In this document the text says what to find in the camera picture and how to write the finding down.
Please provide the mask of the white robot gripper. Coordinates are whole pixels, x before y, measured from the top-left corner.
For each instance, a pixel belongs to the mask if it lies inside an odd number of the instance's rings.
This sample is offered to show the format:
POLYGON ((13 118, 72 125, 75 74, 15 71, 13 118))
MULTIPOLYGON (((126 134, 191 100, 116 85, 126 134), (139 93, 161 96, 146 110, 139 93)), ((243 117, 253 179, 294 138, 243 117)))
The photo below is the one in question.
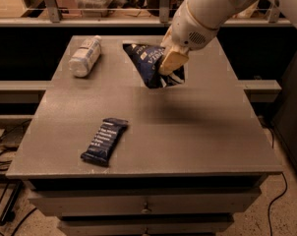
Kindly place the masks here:
POLYGON ((185 0, 181 4, 160 43, 165 56, 159 74, 170 75, 189 59, 186 53, 172 48, 173 42, 190 50, 199 50, 216 37, 220 27, 219 15, 215 11, 218 5, 218 0, 185 0))

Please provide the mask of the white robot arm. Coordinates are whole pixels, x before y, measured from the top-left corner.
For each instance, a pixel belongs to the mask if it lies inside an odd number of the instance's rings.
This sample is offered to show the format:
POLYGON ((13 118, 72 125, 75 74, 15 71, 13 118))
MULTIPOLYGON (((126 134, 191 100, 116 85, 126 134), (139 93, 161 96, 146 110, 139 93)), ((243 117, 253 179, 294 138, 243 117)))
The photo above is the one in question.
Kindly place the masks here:
MULTIPOLYGON (((184 0, 161 41, 159 73, 169 75, 188 62, 188 54, 207 46, 232 16, 258 0, 184 0)), ((297 29, 297 0, 268 0, 297 29)))

